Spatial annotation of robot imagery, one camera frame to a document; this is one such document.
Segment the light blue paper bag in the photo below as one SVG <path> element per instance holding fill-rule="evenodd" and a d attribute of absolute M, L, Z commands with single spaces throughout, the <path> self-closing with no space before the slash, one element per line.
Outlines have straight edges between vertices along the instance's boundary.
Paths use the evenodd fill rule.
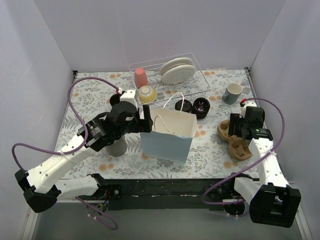
<path fill-rule="evenodd" d="M 184 164 L 197 131 L 195 114 L 179 110 L 151 108 L 151 132 L 141 132 L 143 153 L 147 157 L 176 161 Z"/>

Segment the black cup lid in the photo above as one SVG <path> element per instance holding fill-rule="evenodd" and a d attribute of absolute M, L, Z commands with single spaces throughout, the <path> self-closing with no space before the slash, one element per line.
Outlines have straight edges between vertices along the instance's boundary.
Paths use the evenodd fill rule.
<path fill-rule="evenodd" d="M 191 113 L 192 103 L 189 100 L 179 100 L 175 103 L 174 109 L 176 111 L 182 111 L 186 113 Z"/>

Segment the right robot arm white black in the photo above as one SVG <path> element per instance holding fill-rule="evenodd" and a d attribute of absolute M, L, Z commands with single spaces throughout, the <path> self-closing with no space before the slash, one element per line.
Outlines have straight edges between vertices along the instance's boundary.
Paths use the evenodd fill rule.
<path fill-rule="evenodd" d="M 264 109 L 253 101 L 241 106 L 241 113 L 230 114 L 228 135 L 249 141 L 248 149 L 259 161 L 257 171 L 260 185 L 238 175 L 226 186 L 227 195 L 232 199 L 240 196 L 245 199 L 249 204 L 252 222 L 290 228 L 301 201 L 301 193 L 290 186 L 282 173 L 271 131 L 263 127 Z"/>

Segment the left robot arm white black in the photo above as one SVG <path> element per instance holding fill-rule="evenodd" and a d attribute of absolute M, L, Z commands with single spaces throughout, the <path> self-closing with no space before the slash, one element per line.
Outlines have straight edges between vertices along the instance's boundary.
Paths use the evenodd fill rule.
<path fill-rule="evenodd" d="M 110 188 L 100 174 L 72 179 L 62 177 L 85 159 L 113 145 L 125 134 L 150 133 L 152 126 L 153 120 L 147 104 L 143 105 L 143 112 L 140 113 L 139 108 L 132 103 L 121 101 L 111 111 L 98 114 L 46 161 L 30 170 L 22 168 L 15 173 L 27 204 L 35 213 L 41 213 L 58 200 L 82 196 L 91 200 L 103 199 Z"/>

